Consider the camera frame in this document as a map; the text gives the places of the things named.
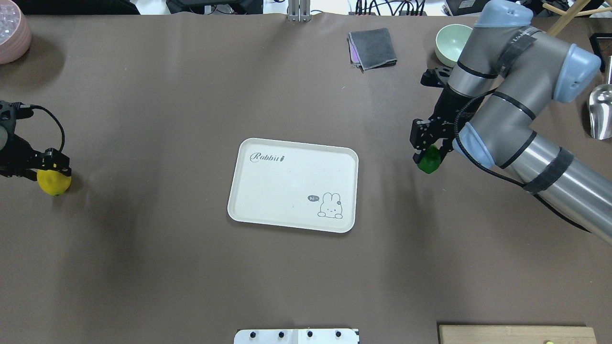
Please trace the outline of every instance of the rabbit text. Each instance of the rabbit text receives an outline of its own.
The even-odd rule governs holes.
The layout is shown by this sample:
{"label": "rabbit text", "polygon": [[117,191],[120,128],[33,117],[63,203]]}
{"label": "rabbit text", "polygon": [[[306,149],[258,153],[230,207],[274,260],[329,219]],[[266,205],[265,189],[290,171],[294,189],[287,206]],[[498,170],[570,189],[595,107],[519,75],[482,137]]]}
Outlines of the rabbit text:
{"label": "rabbit text", "polygon": [[262,155],[261,153],[257,152],[257,153],[253,153],[251,154],[251,161],[252,162],[258,162],[260,160],[267,160],[267,161],[283,161],[285,159],[285,156],[276,156],[276,155]]}

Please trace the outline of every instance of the wooden board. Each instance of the wooden board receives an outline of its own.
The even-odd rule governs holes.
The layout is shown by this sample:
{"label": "wooden board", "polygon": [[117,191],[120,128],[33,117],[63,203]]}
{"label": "wooden board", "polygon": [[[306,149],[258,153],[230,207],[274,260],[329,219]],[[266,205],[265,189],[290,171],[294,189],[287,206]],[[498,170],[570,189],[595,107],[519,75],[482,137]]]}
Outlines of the wooden board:
{"label": "wooden board", "polygon": [[596,344],[591,327],[440,325],[440,344]]}

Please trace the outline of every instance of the black strap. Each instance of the black strap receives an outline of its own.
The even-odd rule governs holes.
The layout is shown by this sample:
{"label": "black strap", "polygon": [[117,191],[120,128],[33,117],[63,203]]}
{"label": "black strap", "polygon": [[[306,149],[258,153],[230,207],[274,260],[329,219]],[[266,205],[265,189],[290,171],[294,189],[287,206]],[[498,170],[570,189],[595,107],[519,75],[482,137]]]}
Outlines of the black strap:
{"label": "black strap", "polygon": [[518,100],[512,98],[511,96],[505,94],[505,93],[501,93],[499,91],[495,91],[493,93],[493,95],[498,96],[499,98],[502,98],[503,100],[505,100],[506,102],[509,102],[510,104],[514,105],[515,107],[517,107],[519,110],[521,110],[522,112],[524,112],[527,116],[529,116],[529,118],[531,118],[531,120],[533,121],[534,119],[536,119],[536,114],[531,111],[531,109],[529,109],[528,107],[526,107],[523,103],[519,102]]}
{"label": "black strap", "polygon": [[521,146],[521,148],[519,148],[519,150],[517,150],[516,153],[514,153],[513,156],[510,157],[510,159],[508,159],[508,161],[504,162],[502,165],[500,165],[499,167],[504,169],[508,166],[510,166],[510,164],[512,164],[514,162],[514,160],[516,160],[519,155],[521,155],[525,149],[527,149],[527,147],[529,147],[529,145],[534,141],[534,139],[536,138],[536,132],[532,132],[531,135],[529,136],[529,138],[527,139],[527,141],[525,141],[525,143],[523,143],[523,145]]}
{"label": "black strap", "polygon": [[540,30],[533,26],[523,26],[517,31],[517,34],[508,41],[501,55],[499,55],[496,66],[496,70],[502,77],[505,78],[508,75],[514,61],[516,61],[518,57],[536,41],[536,39],[532,37],[536,32],[540,32]]}
{"label": "black strap", "polygon": [[573,154],[560,148],[557,157],[537,177],[527,183],[523,190],[535,195],[548,189],[567,171],[572,161]]}
{"label": "black strap", "polygon": [[481,77],[484,79],[496,79],[497,75],[495,74],[486,74],[486,73],[480,73],[477,70],[473,70],[472,68],[464,65],[463,63],[461,63],[461,61],[457,61],[457,67],[465,70],[466,72],[470,73],[471,75],[475,75],[477,77]]}

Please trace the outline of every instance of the white tray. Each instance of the white tray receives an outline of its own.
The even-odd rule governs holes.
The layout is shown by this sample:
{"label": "white tray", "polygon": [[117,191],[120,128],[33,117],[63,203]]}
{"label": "white tray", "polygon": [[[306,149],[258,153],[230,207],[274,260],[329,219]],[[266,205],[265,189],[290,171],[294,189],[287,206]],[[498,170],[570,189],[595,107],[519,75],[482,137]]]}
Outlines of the white tray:
{"label": "white tray", "polygon": [[358,166],[349,148],[246,139],[228,214],[240,222],[345,233],[355,224]]}

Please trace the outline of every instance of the gray cloth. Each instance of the gray cloth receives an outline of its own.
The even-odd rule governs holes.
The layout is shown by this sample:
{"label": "gray cloth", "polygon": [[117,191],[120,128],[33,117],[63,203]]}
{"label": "gray cloth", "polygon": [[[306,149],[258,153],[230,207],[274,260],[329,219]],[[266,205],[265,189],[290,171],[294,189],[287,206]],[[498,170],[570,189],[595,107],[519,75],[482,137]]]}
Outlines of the gray cloth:
{"label": "gray cloth", "polygon": [[387,28],[353,31],[349,32],[348,37],[357,51],[357,56],[364,70],[397,63],[397,56]]}

